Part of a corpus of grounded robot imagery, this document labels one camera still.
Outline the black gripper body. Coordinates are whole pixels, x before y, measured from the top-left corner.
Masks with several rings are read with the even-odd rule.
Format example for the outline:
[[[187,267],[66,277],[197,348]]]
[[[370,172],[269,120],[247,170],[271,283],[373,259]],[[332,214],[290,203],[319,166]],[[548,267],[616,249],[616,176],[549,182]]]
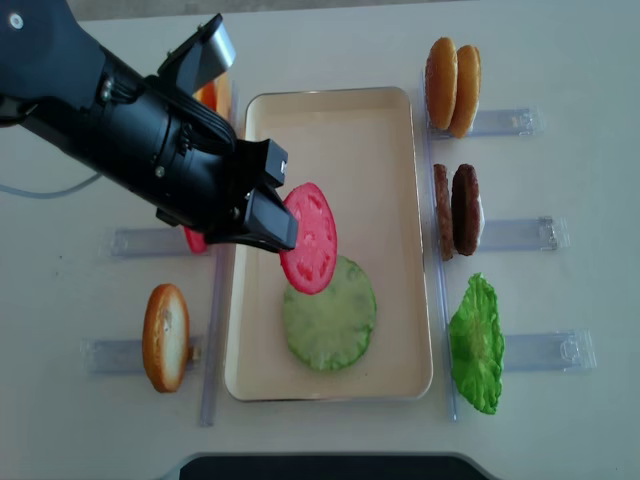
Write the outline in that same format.
[[[224,153],[206,153],[169,138],[155,140],[149,167],[156,217],[202,233],[209,243],[243,244],[250,192],[260,187],[276,192],[284,185],[287,166],[287,152],[271,139],[239,140]]]

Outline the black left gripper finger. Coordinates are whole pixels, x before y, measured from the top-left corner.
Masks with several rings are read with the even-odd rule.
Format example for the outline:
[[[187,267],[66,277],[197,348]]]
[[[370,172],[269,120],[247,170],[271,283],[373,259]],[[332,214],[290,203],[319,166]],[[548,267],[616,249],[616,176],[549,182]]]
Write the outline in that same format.
[[[243,244],[263,250],[293,250],[298,221],[270,187],[253,189],[243,219]]]

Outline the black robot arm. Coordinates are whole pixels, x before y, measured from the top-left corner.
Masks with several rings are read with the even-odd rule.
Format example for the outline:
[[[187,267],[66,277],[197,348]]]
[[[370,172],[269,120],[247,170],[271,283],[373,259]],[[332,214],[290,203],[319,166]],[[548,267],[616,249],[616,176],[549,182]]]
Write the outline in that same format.
[[[1,124],[26,128],[210,244],[289,251],[297,222],[277,192],[287,153],[240,139],[195,97],[234,59],[215,16],[142,76],[82,29],[66,2],[5,1]]]

